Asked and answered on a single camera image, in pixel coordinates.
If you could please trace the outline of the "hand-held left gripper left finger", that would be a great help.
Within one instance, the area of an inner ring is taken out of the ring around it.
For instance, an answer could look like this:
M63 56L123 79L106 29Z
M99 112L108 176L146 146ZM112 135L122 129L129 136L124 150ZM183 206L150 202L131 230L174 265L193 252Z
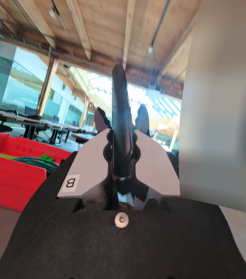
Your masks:
M107 199L104 185L108 180L109 165L104 151L109 144L110 132L110 129L104 130L78 150L58 192L58 198Z

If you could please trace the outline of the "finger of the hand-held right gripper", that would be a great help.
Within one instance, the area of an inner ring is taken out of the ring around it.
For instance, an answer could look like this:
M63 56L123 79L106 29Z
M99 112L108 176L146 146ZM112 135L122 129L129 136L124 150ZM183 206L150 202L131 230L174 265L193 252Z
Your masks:
M96 108L94 112L94 123L97 133L101 133L106 129L112 130L111 123L107 119L106 113L101 108Z
M137 118L135 119L135 129L147 136L150 136L149 115L147 108L144 104L141 104L138 109Z

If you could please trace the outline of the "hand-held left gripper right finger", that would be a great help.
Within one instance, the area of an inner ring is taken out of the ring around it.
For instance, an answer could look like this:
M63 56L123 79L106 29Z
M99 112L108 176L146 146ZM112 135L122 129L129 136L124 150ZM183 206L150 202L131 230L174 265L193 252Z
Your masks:
M159 204L165 198L180 197L180 182L166 150L135 130L139 158L134 166L134 208L142 210L148 200Z

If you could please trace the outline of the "black handheld tool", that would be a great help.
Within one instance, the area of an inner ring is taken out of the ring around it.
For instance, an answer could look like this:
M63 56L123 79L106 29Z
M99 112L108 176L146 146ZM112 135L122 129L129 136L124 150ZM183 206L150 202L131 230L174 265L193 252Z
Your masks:
M134 169L136 150L128 100L127 80L122 63L114 66L111 82L113 173L119 178L127 178Z

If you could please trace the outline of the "red plastic bin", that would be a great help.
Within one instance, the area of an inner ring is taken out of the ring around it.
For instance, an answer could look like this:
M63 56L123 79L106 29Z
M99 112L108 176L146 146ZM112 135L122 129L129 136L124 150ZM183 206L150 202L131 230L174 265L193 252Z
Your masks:
M17 158L48 154L58 165L71 152L23 137L0 133L0 153ZM0 206L22 211L38 187L46 180L46 169L0 157Z

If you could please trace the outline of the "small wooden desk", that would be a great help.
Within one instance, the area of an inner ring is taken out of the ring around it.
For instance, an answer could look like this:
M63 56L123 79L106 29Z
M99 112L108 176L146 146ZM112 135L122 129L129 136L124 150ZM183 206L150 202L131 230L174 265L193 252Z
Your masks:
M72 138L76 143L85 144L90 139L94 138L97 134L93 132L85 133L72 133Z

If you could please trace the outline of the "wooden table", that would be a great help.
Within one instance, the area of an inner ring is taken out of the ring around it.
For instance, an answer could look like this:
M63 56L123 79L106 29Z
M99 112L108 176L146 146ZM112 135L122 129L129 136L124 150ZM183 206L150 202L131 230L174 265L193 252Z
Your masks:
M168 126L159 123L153 140L164 146L167 151L179 151L179 126L177 124Z

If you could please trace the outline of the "long wooden desk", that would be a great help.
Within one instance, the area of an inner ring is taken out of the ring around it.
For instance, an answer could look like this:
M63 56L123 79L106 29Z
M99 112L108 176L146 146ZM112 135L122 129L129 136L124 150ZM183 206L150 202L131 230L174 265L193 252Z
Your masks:
M58 146L61 144L61 142L59 142L59 141L56 143L58 131L64 130L65 132L67 132L67 135L65 138L65 142L67 142L70 132L72 132L73 130L77 131L80 129L79 127L76 127L76 126L59 124L59 123L55 123L55 122L52 122L52 121L49 121L46 119L36 120L36 119L29 118L29 117L20 116L20 115L18 115L17 112L9 113L4 110L0 110L0 117L4 118L6 120L6 122L10 122L10 123L20 123L21 122L23 125L29 126L28 133L26 134L26 136L23 136L24 138L27 138L27 139L33 139L34 133L36 131L36 126L40 125L40 126L47 127L48 129L52 130L52 135L51 135L50 140L45 141L45 143L48 143L48 144L54 145L54 146Z

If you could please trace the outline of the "wooden post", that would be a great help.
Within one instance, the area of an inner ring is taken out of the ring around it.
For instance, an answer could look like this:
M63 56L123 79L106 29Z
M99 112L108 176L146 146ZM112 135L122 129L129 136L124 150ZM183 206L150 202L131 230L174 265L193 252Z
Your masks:
M59 65L59 58L57 58L56 56L50 57L47 73L45 76L44 83L42 85L42 89L36 107L36 114L39 116L43 116L46 102L48 100L48 96L51 90L52 81L54 79L54 75L57 71L58 65Z

